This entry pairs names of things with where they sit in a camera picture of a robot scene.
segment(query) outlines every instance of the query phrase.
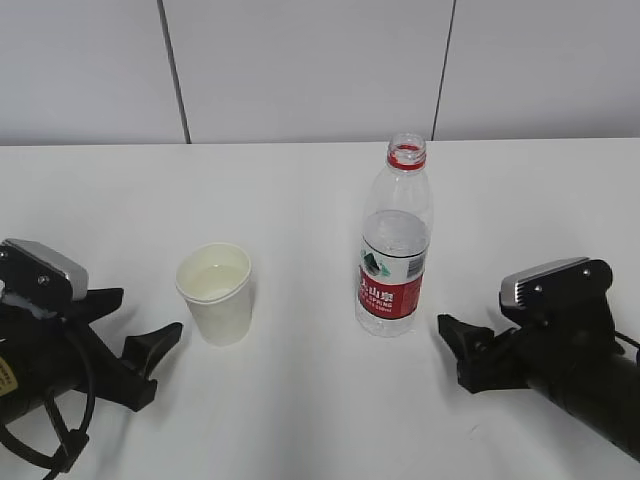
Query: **red bottle cap ring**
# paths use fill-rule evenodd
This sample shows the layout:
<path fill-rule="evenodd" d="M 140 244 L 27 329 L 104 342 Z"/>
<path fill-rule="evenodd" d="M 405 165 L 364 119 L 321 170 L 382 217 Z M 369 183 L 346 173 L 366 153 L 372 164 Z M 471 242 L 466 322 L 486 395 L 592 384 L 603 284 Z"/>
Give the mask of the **red bottle cap ring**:
<path fill-rule="evenodd" d="M 397 145 L 394 147 L 393 151 L 389 152 L 387 155 L 387 161 L 389 165 L 394 168 L 399 168 L 400 170 L 419 170 L 424 167 L 424 164 L 427 160 L 427 153 L 425 151 L 420 152 L 418 155 L 400 155 L 401 160 L 398 159 L 397 153 L 402 153 L 402 151 L 416 152 L 421 150 L 420 147 L 416 145 Z M 406 160 L 411 160 L 411 163 L 405 163 Z"/>

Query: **red label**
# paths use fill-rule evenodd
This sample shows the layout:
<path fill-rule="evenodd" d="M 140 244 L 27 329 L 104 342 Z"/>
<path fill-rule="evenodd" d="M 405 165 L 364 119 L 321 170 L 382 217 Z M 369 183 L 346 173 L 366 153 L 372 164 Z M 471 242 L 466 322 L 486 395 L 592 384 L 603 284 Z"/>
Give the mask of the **red label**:
<path fill-rule="evenodd" d="M 409 283 L 385 285 L 360 267 L 358 298 L 369 313 L 388 320 L 406 317 L 418 307 L 422 275 Z"/>

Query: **white wall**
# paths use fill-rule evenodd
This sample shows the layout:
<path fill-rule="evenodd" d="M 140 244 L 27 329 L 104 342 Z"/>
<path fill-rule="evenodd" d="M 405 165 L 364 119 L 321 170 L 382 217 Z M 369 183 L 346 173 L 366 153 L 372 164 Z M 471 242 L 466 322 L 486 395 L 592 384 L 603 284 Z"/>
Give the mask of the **white wall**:
<path fill-rule="evenodd" d="M 165 0 L 194 142 L 431 131 L 450 0 Z"/>
<path fill-rule="evenodd" d="M 184 142 L 153 0 L 0 11 L 0 144 Z"/>
<path fill-rule="evenodd" d="M 436 138 L 640 135 L 638 0 L 460 0 Z"/>
<path fill-rule="evenodd" d="M 164 0 L 194 142 L 429 134 L 452 0 Z M 0 0 L 0 145 L 182 143 L 154 0 Z M 638 0 L 459 0 L 436 139 L 640 135 Z"/>

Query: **water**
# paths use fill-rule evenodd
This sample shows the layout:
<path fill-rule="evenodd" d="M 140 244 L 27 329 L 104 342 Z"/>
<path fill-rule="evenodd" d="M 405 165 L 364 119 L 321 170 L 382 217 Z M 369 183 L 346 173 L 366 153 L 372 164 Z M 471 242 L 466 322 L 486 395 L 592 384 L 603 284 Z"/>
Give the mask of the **water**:
<path fill-rule="evenodd" d="M 383 210 L 364 222 L 364 239 L 378 252 L 394 257 L 409 257 L 429 246 L 429 232 L 417 216 L 400 210 Z M 415 311 L 397 320 L 387 320 L 369 313 L 356 299 L 356 317 L 370 333 L 396 337 L 407 332 L 415 319 Z"/>
<path fill-rule="evenodd" d="M 196 298 L 216 300 L 235 290 L 246 272 L 227 265 L 214 265 L 201 270 L 189 280 L 185 289 Z"/>

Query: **cup rim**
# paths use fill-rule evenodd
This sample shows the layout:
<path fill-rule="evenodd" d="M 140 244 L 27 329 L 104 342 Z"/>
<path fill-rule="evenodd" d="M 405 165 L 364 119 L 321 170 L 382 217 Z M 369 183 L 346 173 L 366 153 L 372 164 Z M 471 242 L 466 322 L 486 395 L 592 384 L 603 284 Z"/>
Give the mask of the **cup rim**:
<path fill-rule="evenodd" d="M 238 285 L 233 290 L 231 290 L 229 293 L 223 295 L 222 297 L 217 297 L 217 298 L 214 298 L 214 299 L 211 299 L 211 300 L 203 300 L 201 298 L 197 298 L 197 297 L 193 297 L 191 295 L 188 295 L 182 289 L 182 287 L 180 287 L 180 283 L 178 282 L 178 272 L 180 271 L 180 268 L 182 267 L 182 265 L 184 265 L 184 263 L 187 260 L 189 260 L 195 254 L 199 253 L 201 250 L 204 250 L 204 249 L 209 248 L 209 247 L 214 247 L 214 246 L 233 247 L 233 248 L 239 250 L 242 253 L 242 255 L 245 256 L 245 258 L 247 259 L 247 262 L 249 263 L 249 268 L 247 269 L 247 273 L 242 278 L 240 283 L 238 283 Z M 187 300 L 187 301 L 189 301 L 191 303 L 196 303 L 198 305 L 215 305 L 216 303 L 220 303 L 220 302 L 223 302 L 225 300 L 228 300 L 229 298 L 231 298 L 231 297 L 235 296 L 236 294 L 238 294 L 240 292 L 240 290 L 242 290 L 247 285 L 247 283 L 249 283 L 249 277 L 251 277 L 252 270 L 253 270 L 253 264 L 251 263 L 251 257 L 249 256 L 247 251 L 244 248 L 242 248 L 241 246 L 236 245 L 235 243 L 230 243 L 230 242 L 212 242 L 212 243 L 207 243 L 205 245 L 201 245 L 200 247 L 196 248 L 189 255 L 187 255 L 186 257 L 184 257 L 182 259 L 182 261 L 178 265 L 178 268 L 176 269 L 175 286 L 176 286 L 176 289 L 178 290 L 178 293 L 180 295 L 182 295 L 182 298 L 184 298 L 185 300 Z"/>

